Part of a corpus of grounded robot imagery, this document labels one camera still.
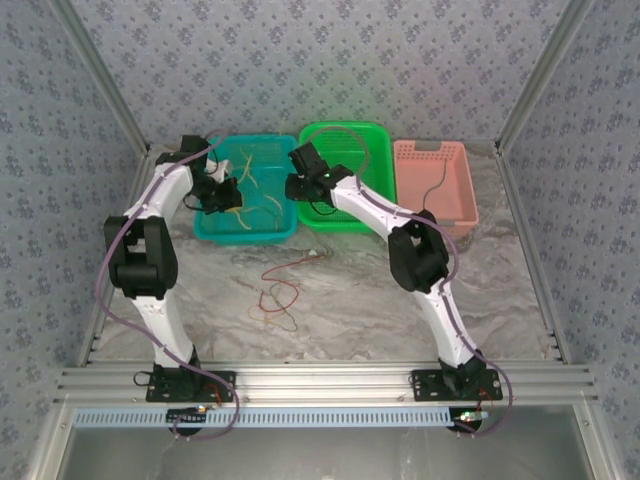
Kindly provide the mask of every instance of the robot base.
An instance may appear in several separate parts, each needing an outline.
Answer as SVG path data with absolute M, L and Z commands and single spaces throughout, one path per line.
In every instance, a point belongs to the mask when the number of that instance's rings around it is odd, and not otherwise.
M 495 370 L 483 370 L 470 382 L 464 393 L 456 393 L 445 384 L 442 370 L 414 370 L 411 372 L 413 398 L 416 402 L 443 402 L 452 400 L 502 400 L 500 377 Z
M 190 365 L 199 367 L 195 349 Z M 211 371 L 227 383 L 236 385 L 236 372 Z M 149 403 L 232 403 L 233 395 L 222 384 L 186 368 L 167 368 L 153 365 L 153 372 L 147 385 L 146 401 Z

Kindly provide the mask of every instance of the wall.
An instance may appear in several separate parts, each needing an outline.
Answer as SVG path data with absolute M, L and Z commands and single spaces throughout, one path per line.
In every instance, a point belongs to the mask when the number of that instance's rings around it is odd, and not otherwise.
M 576 361 L 640 478 L 640 4 L 597 0 L 509 159 Z
M 72 364 L 137 155 L 44 0 L 0 2 L 0 478 L 25 472 Z
M 566 0 L 74 0 L 147 140 L 369 120 L 494 139 Z

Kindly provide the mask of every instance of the green basket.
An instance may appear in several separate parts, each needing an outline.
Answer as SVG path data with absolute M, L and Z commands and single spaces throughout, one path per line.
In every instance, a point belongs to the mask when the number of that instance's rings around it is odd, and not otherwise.
M 306 126 L 300 133 L 300 145 L 315 132 L 326 127 L 346 127 L 360 135 L 371 153 L 371 163 L 362 175 L 362 181 L 383 197 L 396 201 L 396 183 L 393 174 L 391 137 L 380 125 L 369 122 L 319 122 Z M 341 164 L 356 173 L 364 163 L 364 152 L 347 132 L 329 130 L 320 133 L 312 141 L 330 167 Z M 367 233 L 371 229 L 352 215 L 334 212 L 334 208 L 325 204 L 313 205 L 298 203 L 298 219 L 319 232 Z

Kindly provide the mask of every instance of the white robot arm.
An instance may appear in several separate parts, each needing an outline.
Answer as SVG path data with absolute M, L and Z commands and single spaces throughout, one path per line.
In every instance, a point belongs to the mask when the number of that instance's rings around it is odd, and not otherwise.
M 390 202 L 381 195 L 378 195 L 364 184 L 361 185 L 360 188 L 366 190 L 369 196 L 375 198 L 378 203 L 388 207 L 389 210 L 393 210 L 396 213 L 413 213 Z M 394 215 L 392 213 L 388 213 L 367 200 L 358 188 L 356 178 L 353 175 L 346 176 L 336 183 L 335 188 L 331 189 L 331 199 L 333 205 L 338 210 L 350 213 L 365 225 L 369 226 L 385 241 L 388 240 L 389 235 L 392 234 L 394 228 L 403 227 L 409 222 L 406 218 L 398 216 L 397 214 Z M 457 368 L 459 365 L 467 363 L 473 357 L 473 354 L 462 343 L 459 335 L 453 329 L 453 325 L 449 319 L 444 302 L 442 301 L 443 293 L 440 292 L 439 288 L 440 283 L 443 281 L 444 279 L 439 279 L 434 283 L 429 293 L 415 290 L 413 292 L 413 296 L 422 308 L 425 319 L 427 320 L 427 323 L 429 324 L 429 327 L 436 339 L 440 360 L 454 368 Z M 468 336 L 464 324 L 462 323 L 462 319 L 458 313 L 458 308 L 453 301 L 451 287 L 448 283 L 444 285 L 444 295 L 448 297 L 449 305 L 451 306 L 454 314 L 454 320 L 457 323 L 459 330 L 467 336 L 467 339 L 473 348 L 476 348 L 475 344 Z
M 161 156 L 155 170 L 156 179 L 166 176 L 169 166 L 166 162 L 179 161 L 207 147 L 205 140 L 199 139 L 199 143 L 193 137 L 185 138 L 191 138 L 192 144 L 187 142 L 185 146 L 183 139 L 180 152 Z M 402 288 L 413 293 L 434 333 L 442 368 L 437 381 L 445 387 L 445 393 L 451 393 L 454 398 L 462 398 L 473 389 L 477 393 L 478 379 L 486 378 L 486 365 L 479 360 L 480 356 L 474 355 L 476 346 L 462 323 L 449 284 L 442 285 L 448 274 L 449 258 L 442 237 L 422 222 L 406 218 L 410 214 L 435 221 L 433 216 L 426 211 L 416 214 L 402 209 L 365 185 L 358 184 L 353 173 L 340 165 L 329 169 L 310 143 L 298 147 L 289 155 L 298 174 L 291 174 L 287 178 L 287 198 L 330 204 L 361 220 L 387 241 L 394 279 Z M 193 343 L 184 331 L 172 291 L 177 280 L 178 263 L 169 237 L 168 224 L 179 202 L 188 194 L 200 200 L 206 214 L 242 205 L 235 178 L 225 179 L 225 175 L 220 175 L 217 167 L 212 172 L 216 175 L 207 174 L 204 162 L 206 158 L 203 156 L 202 161 L 198 159 L 190 166 L 178 167 L 166 176 L 151 197 L 152 200 L 144 207 L 144 213 L 135 220 L 116 248 L 109 263 L 112 283 L 132 299 L 147 329 L 167 350 L 192 365 L 199 365 L 199 360 Z M 145 191 L 141 198 L 146 198 L 147 194 Z M 107 220 L 107 246 L 112 244 L 115 234 L 140 206 L 141 201 L 127 210 L 123 217 L 110 217 Z M 129 248 L 139 240 L 144 240 L 145 251 Z M 155 385 L 163 385 L 166 391 L 173 394 L 184 389 L 184 385 L 189 382 L 200 381 L 194 377 L 189 378 L 188 375 L 191 374 L 183 371 L 164 353 L 163 348 L 155 345 L 154 348 L 152 381 Z M 420 392 L 416 390 L 419 388 L 414 385 L 414 393 L 418 398 Z M 151 400 L 153 395 L 148 392 L 147 400 L 162 401 L 157 397 Z

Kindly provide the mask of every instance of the marble surface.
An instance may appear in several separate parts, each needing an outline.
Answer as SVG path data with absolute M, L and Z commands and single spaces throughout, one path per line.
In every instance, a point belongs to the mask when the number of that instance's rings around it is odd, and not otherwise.
M 458 241 L 460 272 L 453 294 L 471 336 L 491 358 L 549 358 L 546 329 L 492 154 L 468 149 L 480 224 Z M 187 334 L 203 359 L 435 360 L 431 331 L 412 296 L 391 277 L 385 243 L 374 234 L 318 234 L 300 225 L 276 246 L 219 247 L 194 238 L 193 213 L 171 225 L 180 273 L 176 297 Z M 270 284 L 269 268 L 329 249 L 323 260 L 285 271 L 299 282 L 290 309 L 299 328 L 286 332 L 251 319 Z M 290 293 L 283 291 L 281 301 Z M 112 309 L 142 320 L 117 292 Z M 292 329 L 286 316 L 275 319 Z M 105 322 L 93 359 L 152 359 L 150 342 Z

